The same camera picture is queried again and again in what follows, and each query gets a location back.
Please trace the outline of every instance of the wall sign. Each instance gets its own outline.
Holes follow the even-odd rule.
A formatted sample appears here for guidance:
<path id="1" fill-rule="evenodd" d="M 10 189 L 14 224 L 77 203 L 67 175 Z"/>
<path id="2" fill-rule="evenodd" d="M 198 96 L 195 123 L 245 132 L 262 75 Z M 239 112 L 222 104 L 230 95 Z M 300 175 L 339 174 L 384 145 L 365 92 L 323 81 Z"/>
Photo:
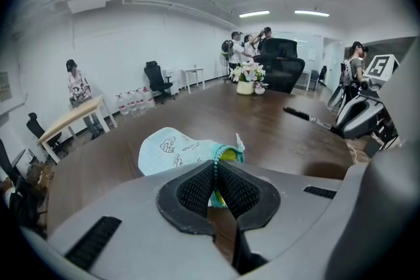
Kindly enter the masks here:
<path id="1" fill-rule="evenodd" d="M 12 98 L 11 86 L 9 85 L 9 77 L 7 73 L 0 73 L 0 102 Z"/>

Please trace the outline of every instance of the man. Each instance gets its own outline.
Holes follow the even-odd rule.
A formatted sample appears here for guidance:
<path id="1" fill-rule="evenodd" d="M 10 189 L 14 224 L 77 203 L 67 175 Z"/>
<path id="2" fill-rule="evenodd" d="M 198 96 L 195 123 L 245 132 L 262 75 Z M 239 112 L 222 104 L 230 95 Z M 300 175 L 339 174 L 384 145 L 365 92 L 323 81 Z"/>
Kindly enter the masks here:
<path id="1" fill-rule="evenodd" d="M 260 43 L 258 44 L 258 47 L 257 47 L 258 54 L 261 54 L 261 51 L 263 49 L 264 42 L 267 39 L 271 39 L 271 28 L 270 27 L 265 27 L 265 29 L 264 29 L 264 36 L 265 36 L 265 38 L 264 39 L 261 39 L 260 40 Z"/>
<path id="2" fill-rule="evenodd" d="M 69 99 L 73 108 L 78 107 L 80 104 L 92 99 L 91 87 L 89 86 L 86 77 L 82 75 L 80 70 L 77 70 L 77 64 L 73 60 L 68 60 L 66 69 L 69 73 L 68 76 L 68 90 Z M 92 134 L 92 140 L 98 138 L 104 132 L 99 123 L 98 117 L 93 113 L 93 124 L 89 116 L 83 118 L 87 129 Z"/>
<path id="3" fill-rule="evenodd" d="M 241 55 L 245 55 L 245 49 L 242 47 L 241 44 L 241 32 L 234 31 L 231 34 L 232 42 L 234 43 L 232 47 L 233 54 L 229 58 L 229 68 L 234 70 L 236 66 L 240 66 L 241 64 Z"/>
<path id="4" fill-rule="evenodd" d="M 346 92 L 346 104 L 356 97 L 359 92 L 360 83 L 364 78 L 362 61 L 366 57 L 367 49 L 368 48 L 363 46 L 359 41 L 355 41 L 350 48 L 350 58 L 348 59 L 347 65 L 347 68 L 350 69 L 346 69 L 348 76 L 345 76 L 347 80 L 343 83 Z"/>

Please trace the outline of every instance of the ceiling light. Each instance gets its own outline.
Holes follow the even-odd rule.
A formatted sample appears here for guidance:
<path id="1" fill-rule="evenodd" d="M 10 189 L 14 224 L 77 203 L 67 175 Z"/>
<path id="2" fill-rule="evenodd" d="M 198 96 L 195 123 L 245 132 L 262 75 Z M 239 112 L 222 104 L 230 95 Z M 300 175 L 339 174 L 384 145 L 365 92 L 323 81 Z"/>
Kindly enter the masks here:
<path id="1" fill-rule="evenodd" d="M 309 15 L 318 15 L 318 16 L 329 16 L 328 13 L 315 12 L 313 10 L 296 10 L 295 14 L 309 14 Z"/>
<path id="2" fill-rule="evenodd" d="M 264 14 L 270 14 L 267 10 L 260 10 L 259 12 L 252 12 L 252 13 L 244 13 L 240 14 L 240 18 L 247 18 L 248 16 L 256 16 L 256 15 L 264 15 Z"/>

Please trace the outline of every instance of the light blue cloth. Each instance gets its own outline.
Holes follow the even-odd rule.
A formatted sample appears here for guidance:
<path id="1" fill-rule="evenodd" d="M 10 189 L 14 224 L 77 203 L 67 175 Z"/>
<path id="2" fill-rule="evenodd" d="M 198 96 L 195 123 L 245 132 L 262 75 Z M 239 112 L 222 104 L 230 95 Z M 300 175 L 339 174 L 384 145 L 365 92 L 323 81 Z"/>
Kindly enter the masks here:
<path id="1" fill-rule="evenodd" d="M 236 153 L 236 161 L 245 161 L 245 147 L 238 134 L 236 138 L 238 148 L 212 140 L 194 140 L 176 129 L 165 127 L 143 141 L 138 155 L 138 169 L 148 176 L 197 161 L 214 160 L 216 171 L 219 158 L 226 150 L 231 149 Z M 221 205 L 214 193 L 211 204 Z"/>

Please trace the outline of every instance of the white flowers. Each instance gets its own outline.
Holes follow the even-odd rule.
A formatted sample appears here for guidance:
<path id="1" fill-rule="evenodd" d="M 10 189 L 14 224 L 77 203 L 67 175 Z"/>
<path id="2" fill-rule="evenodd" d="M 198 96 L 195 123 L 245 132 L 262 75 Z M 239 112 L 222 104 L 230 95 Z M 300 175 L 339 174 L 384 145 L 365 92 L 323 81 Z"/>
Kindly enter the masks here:
<path id="1" fill-rule="evenodd" d="M 230 70 L 229 78 L 233 79 L 234 82 L 261 82 L 264 80 L 265 70 L 263 66 L 255 63 L 254 61 L 243 62 L 241 66 L 237 66 L 235 69 Z"/>

